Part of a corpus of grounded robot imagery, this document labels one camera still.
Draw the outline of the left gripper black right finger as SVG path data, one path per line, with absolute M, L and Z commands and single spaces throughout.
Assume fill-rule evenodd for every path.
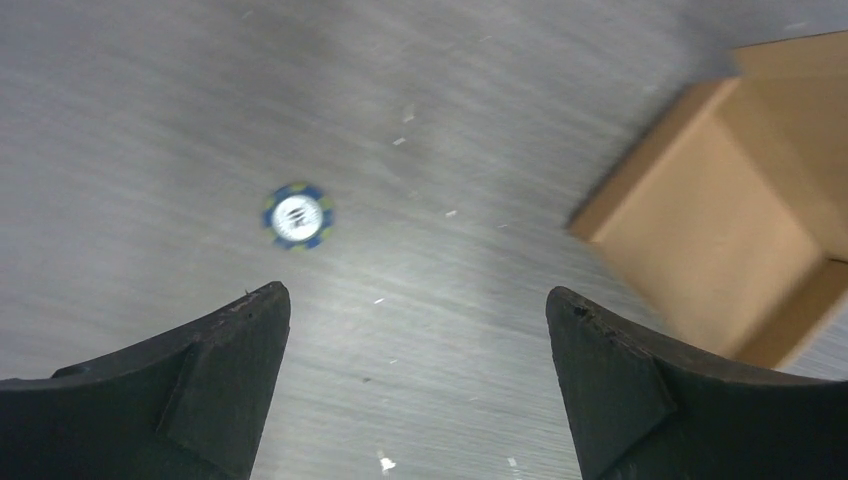
M 847 385 L 725 359 L 565 287 L 546 318 L 586 479 L 843 479 Z

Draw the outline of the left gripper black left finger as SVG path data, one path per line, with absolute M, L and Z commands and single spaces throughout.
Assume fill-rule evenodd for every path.
M 1 383 L 5 479 L 247 479 L 291 305 L 271 282 L 45 379 Z

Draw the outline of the brown cardboard box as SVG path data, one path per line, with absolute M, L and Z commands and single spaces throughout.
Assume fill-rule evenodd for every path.
M 738 48 L 683 91 L 570 232 L 681 340 L 792 361 L 847 294 L 847 35 Z

